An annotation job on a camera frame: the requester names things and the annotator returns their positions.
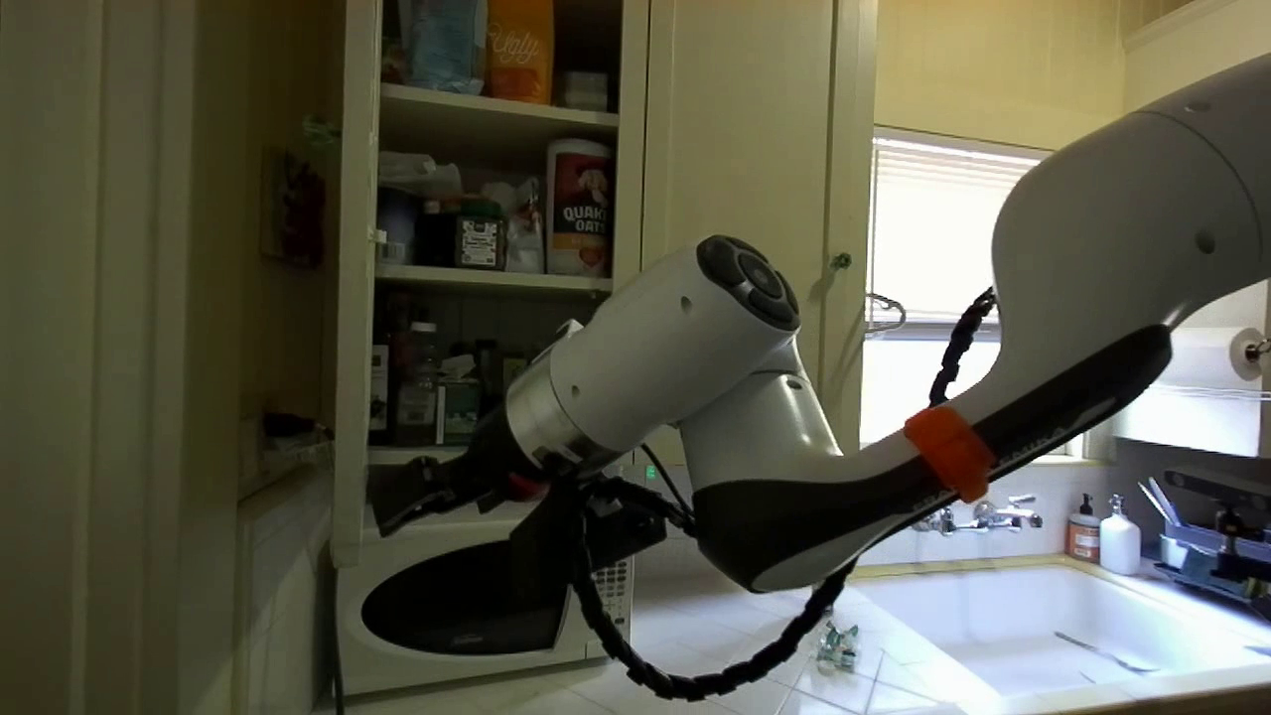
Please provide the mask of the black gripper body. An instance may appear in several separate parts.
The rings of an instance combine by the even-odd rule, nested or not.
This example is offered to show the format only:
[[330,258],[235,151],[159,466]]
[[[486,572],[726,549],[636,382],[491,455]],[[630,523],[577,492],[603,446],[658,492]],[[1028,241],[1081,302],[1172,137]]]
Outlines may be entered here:
[[501,500],[542,500],[546,492],[548,478],[522,451],[503,411],[489,411],[457,455],[379,467],[366,484],[382,537],[429,511],[462,505],[489,511]]

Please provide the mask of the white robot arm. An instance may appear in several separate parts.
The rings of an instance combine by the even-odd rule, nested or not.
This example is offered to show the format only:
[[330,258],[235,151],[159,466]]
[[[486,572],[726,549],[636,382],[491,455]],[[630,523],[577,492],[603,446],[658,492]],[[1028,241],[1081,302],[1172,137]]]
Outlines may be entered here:
[[486,411],[464,451],[370,484],[399,532],[534,492],[577,520],[584,484],[674,429],[695,540],[750,593],[816,582],[1136,400],[1172,333],[1271,270],[1271,59],[1161,94],[1038,162],[993,218],[993,315],[967,336],[871,365],[897,429],[849,451],[799,354],[799,304],[767,253],[703,238],[566,329]]

